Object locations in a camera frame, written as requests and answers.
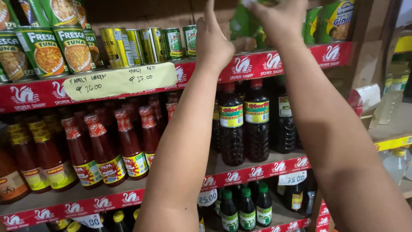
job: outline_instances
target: gold can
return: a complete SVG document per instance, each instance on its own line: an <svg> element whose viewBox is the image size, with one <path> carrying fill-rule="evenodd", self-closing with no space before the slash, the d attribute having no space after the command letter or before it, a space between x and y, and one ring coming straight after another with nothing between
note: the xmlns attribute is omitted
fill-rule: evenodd
<svg viewBox="0 0 412 232"><path fill-rule="evenodd" d="M167 61L166 46L164 45L165 37L161 28L149 27L141 29L140 36L143 40L145 64Z"/></svg>
<svg viewBox="0 0 412 232"><path fill-rule="evenodd" d="M127 36L130 42L131 52L133 54L134 64L144 64L142 38L136 29L127 29Z"/></svg>
<svg viewBox="0 0 412 232"><path fill-rule="evenodd" d="M129 38L125 28L100 28L104 48L109 56L112 69L134 65Z"/></svg>

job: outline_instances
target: canned food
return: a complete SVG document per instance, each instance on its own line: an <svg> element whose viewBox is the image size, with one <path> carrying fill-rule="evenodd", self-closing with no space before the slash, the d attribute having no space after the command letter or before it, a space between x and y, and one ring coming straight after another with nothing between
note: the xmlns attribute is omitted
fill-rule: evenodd
<svg viewBox="0 0 412 232"><path fill-rule="evenodd" d="M125 28L101 28L104 48L109 56L112 69L120 69L134 65L129 38Z"/></svg>
<svg viewBox="0 0 412 232"><path fill-rule="evenodd" d="M19 2L30 25L50 27L38 0L19 0Z"/></svg>
<svg viewBox="0 0 412 232"><path fill-rule="evenodd" d="M72 74L96 69L80 26L57 26L53 30Z"/></svg>
<svg viewBox="0 0 412 232"><path fill-rule="evenodd" d="M9 77L7 76L6 72L4 71L3 66L0 63L0 85L1 84L8 84L11 81L9 80Z"/></svg>
<svg viewBox="0 0 412 232"><path fill-rule="evenodd" d="M179 28L167 28L163 30L166 37L167 58L177 60L183 58L182 39Z"/></svg>
<svg viewBox="0 0 412 232"><path fill-rule="evenodd" d="M164 47L164 35L158 27L149 27L140 30L143 40L145 64L166 62L166 48Z"/></svg>
<svg viewBox="0 0 412 232"><path fill-rule="evenodd" d="M10 0L0 0L0 31L10 31L20 26Z"/></svg>
<svg viewBox="0 0 412 232"><path fill-rule="evenodd" d="M100 52L97 48L97 40L92 30L84 30L87 46L90 49L91 58L98 69L104 68L103 60L100 58Z"/></svg>
<svg viewBox="0 0 412 232"><path fill-rule="evenodd" d="M140 38L139 31L136 29L127 29L126 31L130 42L130 49L133 54L134 64L144 64L142 39Z"/></svg>
<svg viewBox="0 0 412 232"><path fill-rule="evenodd" d="M51 26L78 25L72 0L40 0Z"/></svg>
<svg viewBox="0 0 412 232"><path fill-rule="evenodd" d="M319 43L346 40L355 12L355 0L343 0L325 6L319 28Z"/></svg>
<svg viewBox="0 0 412 232"><path fill-rule="evenodd" d="M91 30L91 25L87 21L86 10L84 9L83 0L73 0L77 20L84 30Z"/></svg>
<svg viewBox="0 0 412 232"><path fill-rule="evenodd" d="M188 58L196 57L196 25L183 27L183 35L185 36L186 55Z"/></svg>
<svg viewBox="0 0 412 232"><path fill-rule="evenodd" d="M0 63L10 80L34 80L34 72L14 31L0 31Z"/></svg>
<svg viewBox="0 0 412 232"><path fill-rule="evenodd" d="M15 31L38 77L68 75L68 67L50 27L22 26L16 28Z"/></svg>
<svg viewBox="0 0 412 232"><path fill-rule="evenodd" d="M322 7L309 9L306 11L306 22L304 24L304 41L305 44L315 43L315 39L319 34L319 17L322 12Z"/></svg>

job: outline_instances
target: price label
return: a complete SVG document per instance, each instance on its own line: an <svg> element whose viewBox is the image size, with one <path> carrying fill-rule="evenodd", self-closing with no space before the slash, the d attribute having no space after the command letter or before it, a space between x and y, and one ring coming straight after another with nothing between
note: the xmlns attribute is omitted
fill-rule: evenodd
<svg viewBox="0 0 412 232"><path fill-rule="evenodd" d="M199 193L197 204L200 206L209 206L215 203L217 198L218 198L218 192L216 189L212 189L206 192L201 192Z"/></svg>
<svg viewBox="0 0 412 232"><path fill-rule="evenodd" d="M66 79L63 87L70 98L84 101L164 88L177 82L175 65L166 62L80 74Z"/></svg>
<svg viewBox="0 0 412 232"><path fill-rule="evenodd" d="M103 227L98 213L72 219L92 229Z"/></svg>
<svg viewBox="0 0 412 232"><path fill-rule="evenodd" d="M306 177L307 177L306 171L300 171L296 173L280 175L278 185L297 185L303 182L306 179Z"/></svg>

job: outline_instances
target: hand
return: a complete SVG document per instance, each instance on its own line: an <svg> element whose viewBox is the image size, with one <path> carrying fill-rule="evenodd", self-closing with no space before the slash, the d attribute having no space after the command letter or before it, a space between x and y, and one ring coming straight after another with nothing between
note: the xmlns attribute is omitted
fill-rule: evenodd
<svg viewBox="0 0 412 232"><path fill-rule="evenodd" d="M279 48L285 43L302 40L307 6L308 0L285 0L275 7L259 3L250 3L246 7L260 20L270 41Z"/></svg>
<svg viewBox="0 0 412 232"><path fill-rule="evenodd" d="M214 0L208 0L204 18L197 21L196 68L207 68L220 74L232 59L235 48L219 27L214 5Z"/></svg>

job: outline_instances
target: yellow paper sign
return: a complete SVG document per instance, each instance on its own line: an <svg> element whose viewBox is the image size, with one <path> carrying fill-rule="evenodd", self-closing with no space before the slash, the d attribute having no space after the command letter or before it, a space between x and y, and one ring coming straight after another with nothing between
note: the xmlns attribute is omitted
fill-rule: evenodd
<svg viewBox="0 0 412 232"><path fill-rule="evenodd" d="M69 97L83 101L164 88L177 82L175 65L167 62L76 75L66 79L63 86Z"/></svg>

